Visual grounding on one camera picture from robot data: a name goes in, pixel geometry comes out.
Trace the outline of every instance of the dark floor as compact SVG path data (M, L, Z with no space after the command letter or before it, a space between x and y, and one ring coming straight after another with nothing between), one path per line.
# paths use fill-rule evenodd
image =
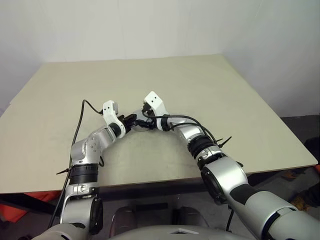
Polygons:
M301 142L320 135L320 118L318 115L285 117L282 120L301 140ZM285 200L289 200L296 193L305 190L319 182L319 175L314 171L313 168L307 169L305 174L302 174L292 182L282 179L280 177L281 174L282 172L277 173L256 187L271 191ZM104 227L102 231L98 235L93 236L92 239L105 240L108 238L112 216L118 208L154 203L167 203L168 208L163 210L139 212L137 218L140 227L170 224L171 210L181 206L193 207L200 211L211 228L225 229L230 214L226 205L218 206L214 204L207 192L104 201ZM311 208L308 213L313 217L320 219L320 208ZM26 234L37 236L46 229L49 219L50 216L46 214L37 214L32 212L27 213L19 222L10 224L6 229L0 229L0 240L17 240L19 237ZM233 217L230 229L235 234L254 239L236 214Z

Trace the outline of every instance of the wire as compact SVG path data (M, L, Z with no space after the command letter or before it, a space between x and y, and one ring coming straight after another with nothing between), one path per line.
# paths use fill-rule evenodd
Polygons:
M100 115L103 114L103 110L98 111L98 110L96 110L96 109L91 105L90 102L88 102L88 101L85 100L85 99L82 100L80 117L79 117L78 125L76 126L76 130L75 130L75 132L74 132L74 136L73 136L73 140L72 140L71 147L72 147L73 144L75 144L76 139L77 139L77 136L78 136L78 132L79 132L80 125L81 125L81 122L82 122L82 118L83 118L83 116L84 116L85 103L87 103L87 104L92 108L92 110L95 111L97 114L100 114ZM105 165L105 162L103 161L102 158L100 158L100 159L102 160L102 163L101 163L101 164L99 163L99 165L101 166L101 165L103 164L103 166L104 166L104 165ZM61 190L61 193L60 193L58 202L56 203L56 206L55 206L55 208L54 208L53 214L52 214L52 216L51 216L51 218L50 218L50 222L49 222L49 225L48 225L48 229L52 227L52 224L53 224L54 219L55 219L55 217L56 217L57 210L58 210L58 208L59 208L59 205L60 205L60 203L61 203L61 200L62 200L62 198L63 198L63 195L65 194L66 187L67 187L67 183L68 183L68 179L69 179L69 176L70 176L71 164L72 164L72 158L71 158L71 156L70 156L70 159L69 159L69 169L66 169L67 175L66 175L66 178L65 178L65 180L64 180L63 188L62 188L62 190Z
M230 232L230 233L231 233L231 231L229 230L229 228L230 228L231 220L232 220L232 217L234 216L234 212L235 212L235 211L234 211L231 207L229 207L229 209L231 209L231 212L230 212L230 216L229 216L228 222L227 222L227 224L226 224L225 230L226 230L227 232Z
M214 144L217 145L217 141L216 141L215 137L212 135L212 133L211 133L208 129L206 129L204 126L202 126L201 123L200 123L199 121L197 121L197 120L196 120L195 118L193 118L193 117L185 116L185 115L148 116L148 115L146 115L144 112L142 112L142 115L145 116L146 118L149 118L149 119L163 119L163 118L184 118L184 119L190 119L190 120L194 121L195 123L197 123L197 126L199 126L199 127L202 129L202 131L203 131L203 133L204 133L205 135L208 135L207 133L209 133L209 135L210 135L210 137L212 138Z
M100 167L104 167L105 166L105 161L102 158L102 156L100 156L100 162L99 162Z
M64 184L63 184L63 188L62 188L63 190L62 190L61 193L60 193L58 202L57 202L57 204L56 204L56 206L55 206L55 208L54 208L54 211L53 211L53 214L52 214L52 216L51 216L51 218L50 218L50 222L49 222L49 225L48 225L48 228L47 228L47 229L51 228L51 227L52 227L52 224L54 223L54 219L55 219L55 217L56 217L57 210L58 210L58 208L59 208L61 199L62 199L62 197L63 197L63 195L64 195L64 192L65 192L65 190L66 190L66 187L67 187L67 182L68 182L69 176L70 176L70 171L68 171L67 174L66 174L66 178L65 178L65 180L64 180Z

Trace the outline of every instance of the tabletop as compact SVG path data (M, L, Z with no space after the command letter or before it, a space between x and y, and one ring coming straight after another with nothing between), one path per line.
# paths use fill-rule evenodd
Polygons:
M81 103L114 100L119 114L155 91L172 114L196 118L246 173L316 164L282 120L220 54L45 63L0 117L0 193L60 190ZM88 106L77 140L105 124ZM132 130L103 153L100 186L200 177L171 132Z

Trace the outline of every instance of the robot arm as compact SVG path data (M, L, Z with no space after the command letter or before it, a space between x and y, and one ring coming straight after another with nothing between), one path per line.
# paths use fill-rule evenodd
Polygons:
M103 203L99 198L98 167L103 151L125 136L134 124L134 115L117 116L117 104L103 104L106 125L72 145L69 183L65 189L59 224L37 240L87 240L103 227Z
M154 92L145 98L142 111L151 118L164 116L156 118L157 128L162 131L187 121L170 117L161 98ZM228 203L257 239L318 239L319 221L273 193L251 187L242 166L224 153L200 126L177 125L173 131L196 160L214 201L219 205Z

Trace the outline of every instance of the white wall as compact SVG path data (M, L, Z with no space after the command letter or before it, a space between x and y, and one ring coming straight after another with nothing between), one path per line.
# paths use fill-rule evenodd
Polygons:
M1 0L0 115L43 62L225 53L280 116L317 114L319 0Z

